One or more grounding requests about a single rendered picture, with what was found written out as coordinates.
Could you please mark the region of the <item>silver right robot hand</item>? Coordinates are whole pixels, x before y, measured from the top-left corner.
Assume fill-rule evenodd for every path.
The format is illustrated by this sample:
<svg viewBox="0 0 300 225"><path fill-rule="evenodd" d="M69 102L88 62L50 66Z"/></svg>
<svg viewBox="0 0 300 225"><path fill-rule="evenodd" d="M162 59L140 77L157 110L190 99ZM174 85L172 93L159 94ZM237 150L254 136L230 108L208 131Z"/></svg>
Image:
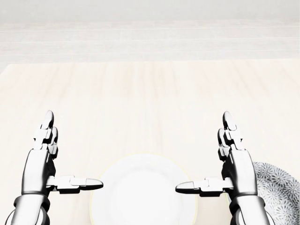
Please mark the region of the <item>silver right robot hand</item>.
<svg viewBox="0 0 300 225"><path fill-rule="evenodd" d="M242 145L242 137L231 114L223 114L223 128L217 133L218 156L223 161L222 178L205 178L178 184L175 191L198 194L201 197L219 197L228 193L233 199L242 195L257 195L257 182L249 152Z"/></svg>

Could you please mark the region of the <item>white round plate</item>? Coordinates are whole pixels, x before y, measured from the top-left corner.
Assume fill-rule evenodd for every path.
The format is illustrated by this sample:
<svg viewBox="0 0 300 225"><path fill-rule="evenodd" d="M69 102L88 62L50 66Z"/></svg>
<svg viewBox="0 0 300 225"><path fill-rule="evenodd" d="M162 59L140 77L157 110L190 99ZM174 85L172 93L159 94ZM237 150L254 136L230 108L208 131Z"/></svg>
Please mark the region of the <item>white round plate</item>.
<svg viewBox="0 0 300 225"><path fill-rule="evenodd" d="M104 186L90 199L92 225L229 225L224 195L179 194L188 174L173 160L152 153L131 154L101 174Z"/></svg>

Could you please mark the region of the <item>black floral patterned bowl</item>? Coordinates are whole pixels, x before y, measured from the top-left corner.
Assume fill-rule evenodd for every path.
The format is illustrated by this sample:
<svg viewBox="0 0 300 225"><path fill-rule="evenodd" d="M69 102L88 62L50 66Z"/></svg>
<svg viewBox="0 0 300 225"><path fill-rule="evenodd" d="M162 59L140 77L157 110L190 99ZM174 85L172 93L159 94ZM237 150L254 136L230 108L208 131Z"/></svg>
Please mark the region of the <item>black floral patterned bowl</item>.
<svg viewBox="0 0 300 225"><path fill-rule="evenodd" d="M275 225L300 225L300 182L274 165L254 162L258 195Z"/></svg>

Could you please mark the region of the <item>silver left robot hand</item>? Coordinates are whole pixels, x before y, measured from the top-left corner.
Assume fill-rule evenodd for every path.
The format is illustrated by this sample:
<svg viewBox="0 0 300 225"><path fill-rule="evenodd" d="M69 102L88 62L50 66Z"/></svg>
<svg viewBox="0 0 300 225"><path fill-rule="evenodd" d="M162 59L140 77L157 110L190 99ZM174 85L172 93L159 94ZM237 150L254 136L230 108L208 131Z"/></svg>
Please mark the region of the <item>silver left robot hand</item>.
<svg viewBox="0 0 300 225"><path fill-rule="evenodd" d="M97 179L76 178L73 175L55 176L53 161L58 155L57 142L58 130L54 126L54 114L49 110L35 132L33 148L26 159L22 175L22 194L49 195L51 191L78 194L81 190L101 189L104 184Z"/></svg>

